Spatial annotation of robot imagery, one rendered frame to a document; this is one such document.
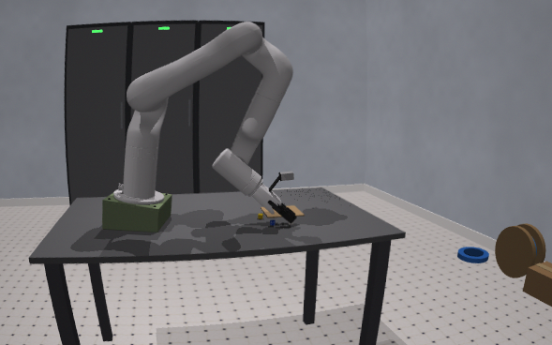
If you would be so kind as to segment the tan square mat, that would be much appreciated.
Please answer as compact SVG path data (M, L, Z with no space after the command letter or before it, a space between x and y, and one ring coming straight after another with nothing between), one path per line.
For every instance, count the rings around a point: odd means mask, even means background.
M289 207L290 210L293 211L297 217L304 216L304 214L295 205L291 205L287 207ZM275 210L274 210L275 213L273 215L270 212L268 212L264 207L261 207L261 210L268 218L282 218L282 216Z

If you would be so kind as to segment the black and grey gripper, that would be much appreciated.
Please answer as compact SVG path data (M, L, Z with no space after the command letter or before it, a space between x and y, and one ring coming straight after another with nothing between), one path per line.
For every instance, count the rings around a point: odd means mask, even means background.
M263 179L261 179L261 182L256 187L256 189L251 194L248 194L248 197L252 196L258 203L260 203L271 214L274 214L275 212L274 210L277 210L277 212L281 214L281 216L285 218L289 223L293 223L297 218L295 213L291 211L289 207L283 204L280 198L277 195L275 195L275 193L272 190L269 191L269 188L266 185L264 185L262 181Z

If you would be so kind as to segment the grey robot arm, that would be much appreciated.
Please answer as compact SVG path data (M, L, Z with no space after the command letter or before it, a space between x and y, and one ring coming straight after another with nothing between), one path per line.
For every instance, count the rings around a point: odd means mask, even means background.
M231 150L225 149L212 168L245 195L256 189L261 176L248 163L273 121L291 82L293 68L287 56L262 37L255 23L241 22L198 50L130 84L127 103L135 111L127 130L124 183L119 183L119 190L113 193L115 199L133 204L164 201L164 195L158 191L154 195L154 190L159 134L168 97L241 55L261 72L262 80Z

